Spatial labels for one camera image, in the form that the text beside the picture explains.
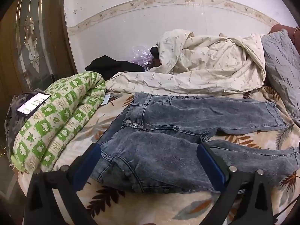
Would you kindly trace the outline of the grey quilted pillow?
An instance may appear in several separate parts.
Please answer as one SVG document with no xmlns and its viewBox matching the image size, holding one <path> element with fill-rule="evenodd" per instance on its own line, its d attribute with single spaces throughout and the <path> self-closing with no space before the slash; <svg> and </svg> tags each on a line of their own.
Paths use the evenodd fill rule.
<svg viewBox="0 0 300 225">
<path fill-rule="evenodd" d="M 267 78 L 299 125 L 299 53 L 285 29 L 267 34 L 261 41 Z"/>
</svg>

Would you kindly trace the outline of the wooden glass panel door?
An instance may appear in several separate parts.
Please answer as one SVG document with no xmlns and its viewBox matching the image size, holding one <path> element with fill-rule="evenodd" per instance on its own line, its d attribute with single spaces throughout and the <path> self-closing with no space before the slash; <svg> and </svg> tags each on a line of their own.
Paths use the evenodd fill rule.
<svg viewBox="0 0 300 225">
<path fill-rule="evenodd" d="M 77 73 L 63 0 L 8 0 L 1 10 L 1 112 L 14 95 Z"/>
</svg>

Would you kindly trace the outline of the small phone under quilt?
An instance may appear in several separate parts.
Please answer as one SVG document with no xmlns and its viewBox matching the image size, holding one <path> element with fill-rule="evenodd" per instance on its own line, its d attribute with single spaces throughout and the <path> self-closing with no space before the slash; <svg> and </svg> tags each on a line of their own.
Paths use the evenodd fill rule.
<svg viewBox="0 0 300 225">
<path fill-rule="evenodd" d="M 108 104 L 108 102 L 109 102 L 109 100 L 110 100 L 110 97 L 111 97 L 111 94 L 106 94 L 106 95 L 104 96 L 104 100 L 103 100 L 101 106 Z"/>
</svg>

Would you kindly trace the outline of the brown headboard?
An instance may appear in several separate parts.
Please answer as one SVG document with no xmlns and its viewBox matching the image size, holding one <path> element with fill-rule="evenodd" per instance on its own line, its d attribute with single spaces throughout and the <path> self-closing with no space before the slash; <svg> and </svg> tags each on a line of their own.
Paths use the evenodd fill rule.
<svg viewBox="0 0 300 225">
<path fill-rule="evenodd" d="M 300 50 L 300 31 L 298 27 L 289 27 L 286 25 L 275 24 L 269 33 L 278 32 L 282 29 L 285 29 L 288 32 L 288 36 L 291 39 L 292 43 L 296 47 L 297 51 Z"/>
</svg>

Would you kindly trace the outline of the dark camouflage cloth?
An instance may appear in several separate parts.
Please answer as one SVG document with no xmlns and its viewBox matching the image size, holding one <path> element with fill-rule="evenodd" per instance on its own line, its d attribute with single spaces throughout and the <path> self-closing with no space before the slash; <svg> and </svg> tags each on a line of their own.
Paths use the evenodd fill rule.
<svg viewBox="0 0 300 225">
<path fill-rule="evenodd" d="M 6 153 L 9 161 L 11 161 L 14 141 L 17 134 L 23 127 L 24 123 L 36 112 L 38 107 L 36 107 L 29 115 L 18 113 L 17 109 L 38 93 L 44 94 L 44 91 L 37 88 L 33 91 L 15 95 L 11 100 L 11 104 L 8 108 L 8 112 L 4 121 L 4 132 L 6 135 Z"/>
</svg>

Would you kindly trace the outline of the clear purple plastic bag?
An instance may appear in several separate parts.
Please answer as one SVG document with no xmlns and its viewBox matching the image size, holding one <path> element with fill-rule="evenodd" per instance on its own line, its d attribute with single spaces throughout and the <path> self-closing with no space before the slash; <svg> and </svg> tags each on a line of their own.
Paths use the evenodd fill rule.
<svg viewBox="0 0 300 225">
<path fill-rule="evenodd" d="M 153 55 L 150 49 L 145 46 L 133 46 L 133 55 L 130 62 L 137 64 L 142 67 L 147 67 L 153 63 Z"/>
</svg>

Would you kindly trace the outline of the cream patterned duvet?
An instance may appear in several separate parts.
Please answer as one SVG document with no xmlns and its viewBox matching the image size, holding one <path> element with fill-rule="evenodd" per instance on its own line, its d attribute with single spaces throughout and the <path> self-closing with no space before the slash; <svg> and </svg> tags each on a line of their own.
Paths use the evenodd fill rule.
<svg viewBox="0 0 300 225">
<path fill-rule="evenodd" d="M 153 95 L 229 95 L 262 87 L 266 63 L 259 34 L 248 37 L 195 36 L 167 31 L 158 41 L 160 65 L 122 72 L 106 82 L 112 92 Z"/>
</svg>

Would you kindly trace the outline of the black garment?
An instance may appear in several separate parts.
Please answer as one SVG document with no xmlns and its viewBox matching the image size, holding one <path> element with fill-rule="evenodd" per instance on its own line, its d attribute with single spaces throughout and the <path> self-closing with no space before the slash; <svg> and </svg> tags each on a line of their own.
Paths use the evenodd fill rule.
<svg viewBox="0 0 300 225">
<path fill-rule="evenodd" d="M 94 59 L 85 70 L 99 73 L 105 80 L 109 80 L 119 72 L 144 72 L 144 67 L 124 60 L 117 61 L 104 55 Z"/>
</svg>

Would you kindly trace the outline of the black smartphone lit screen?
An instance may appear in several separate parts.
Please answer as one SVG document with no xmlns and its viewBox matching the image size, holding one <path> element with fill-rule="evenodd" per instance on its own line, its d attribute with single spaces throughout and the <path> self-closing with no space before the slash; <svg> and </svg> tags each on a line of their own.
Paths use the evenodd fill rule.
<svg viewBox="0 0 300 225">
<path fill-rule="evenodd" d="M 44 104 L 47 99 L 50 98 L 49 94 L 38 92 L 36 95 L 26 100 L 20 107 L 17 108 L 16 112 L 18 115 L 29 118 L 36 110 Z"/>
</svg>

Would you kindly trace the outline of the leaf print bed blanket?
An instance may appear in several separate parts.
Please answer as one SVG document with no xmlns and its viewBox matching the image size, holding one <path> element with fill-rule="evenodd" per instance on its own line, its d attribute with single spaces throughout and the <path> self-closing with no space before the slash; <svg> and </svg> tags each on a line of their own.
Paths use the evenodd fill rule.
<svg viewBox="0 0 300 225">
<path fill-rule="evenodd" d="M 73 138 L 56 161 L 54 170 L 71 164 L 76 157 L 97 141 L 112 121 L 133 100 L 128 93 L 107 92 L 107 103 L 101 106 L 83 129 Z M 280 95 L 270 86 L 236 94 L 237 99 L 275 102 L 288 128 L 244 135 L 217 134 L 216 140 L 256 148 L 285 150 L 297 147 L 299 127 L 288 116 Z M 89 179 L 78 196 L 98 224 L 199 224 L 218 198 L 215 193 L 201 191 L 190 194 L 140 194 L 122 192 Z"/>
</svg>

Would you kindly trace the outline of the grey denim jeans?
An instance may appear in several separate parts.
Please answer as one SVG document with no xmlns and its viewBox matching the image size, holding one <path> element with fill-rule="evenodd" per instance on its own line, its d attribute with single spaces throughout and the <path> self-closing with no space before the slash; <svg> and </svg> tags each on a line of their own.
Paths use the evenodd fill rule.
<svg viewBox="0 0 300 225">
<path fill-rule="evenodd" d="M 213 136 L 285 128 L 273 102 L 135 93 L 100 137 L 102 153 L 91 177 L 135 193 L 213 191 L 196 155 L 198 145 L 205 142 L 240 171 L 262 169 L 274 186 L 299 169 L 298 148 L 256 149 Z"/>
</svg>

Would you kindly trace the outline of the green patterned folded quilt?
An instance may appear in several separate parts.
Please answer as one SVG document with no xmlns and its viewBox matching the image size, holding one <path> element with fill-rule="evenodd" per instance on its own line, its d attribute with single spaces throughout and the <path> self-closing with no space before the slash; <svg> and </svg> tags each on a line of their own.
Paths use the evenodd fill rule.
<svg viewBox="0 0 300 225">
<path fill-rule="evenodd" d="M 50 97 L 22 126 L 11 154 L 13 166 L 28 174 L 51 171 L 66 145 L 104 101 L 105 80 L 96 72 L 62 78 L 46 88 Z"/>
</svg>

